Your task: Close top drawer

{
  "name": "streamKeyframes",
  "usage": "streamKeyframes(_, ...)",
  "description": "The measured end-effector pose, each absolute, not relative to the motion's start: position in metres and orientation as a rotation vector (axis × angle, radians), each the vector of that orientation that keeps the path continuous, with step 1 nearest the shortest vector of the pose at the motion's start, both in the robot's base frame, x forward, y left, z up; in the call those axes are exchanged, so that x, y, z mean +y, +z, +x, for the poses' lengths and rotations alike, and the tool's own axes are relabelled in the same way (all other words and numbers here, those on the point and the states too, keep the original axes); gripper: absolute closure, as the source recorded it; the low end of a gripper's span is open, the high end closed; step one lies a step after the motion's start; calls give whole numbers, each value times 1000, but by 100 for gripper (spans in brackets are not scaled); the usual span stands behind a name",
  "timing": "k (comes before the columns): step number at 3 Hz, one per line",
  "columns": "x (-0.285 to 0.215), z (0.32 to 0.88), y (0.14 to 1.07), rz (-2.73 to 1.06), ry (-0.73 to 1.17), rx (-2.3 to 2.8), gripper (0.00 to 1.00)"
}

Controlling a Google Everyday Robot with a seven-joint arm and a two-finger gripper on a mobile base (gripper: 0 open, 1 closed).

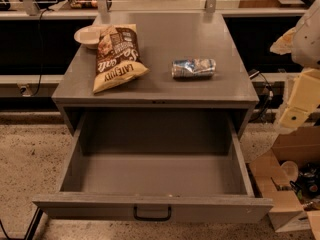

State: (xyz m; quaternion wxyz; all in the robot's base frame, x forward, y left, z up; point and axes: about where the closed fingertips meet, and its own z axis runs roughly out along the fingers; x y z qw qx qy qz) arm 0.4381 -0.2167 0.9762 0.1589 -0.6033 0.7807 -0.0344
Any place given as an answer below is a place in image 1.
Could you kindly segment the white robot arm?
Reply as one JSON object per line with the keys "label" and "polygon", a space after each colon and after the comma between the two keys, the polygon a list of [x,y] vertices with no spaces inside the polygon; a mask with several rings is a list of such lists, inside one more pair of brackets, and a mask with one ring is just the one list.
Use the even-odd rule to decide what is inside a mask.
{"label": "white robot arm", "polygon": [[320,0],[315,0],[296,26],[275,41],[270,51],[290,54],[302,71],[287,78],[284,101],[276,113],[274,127],[279,134],[297,130],[320,106]]}

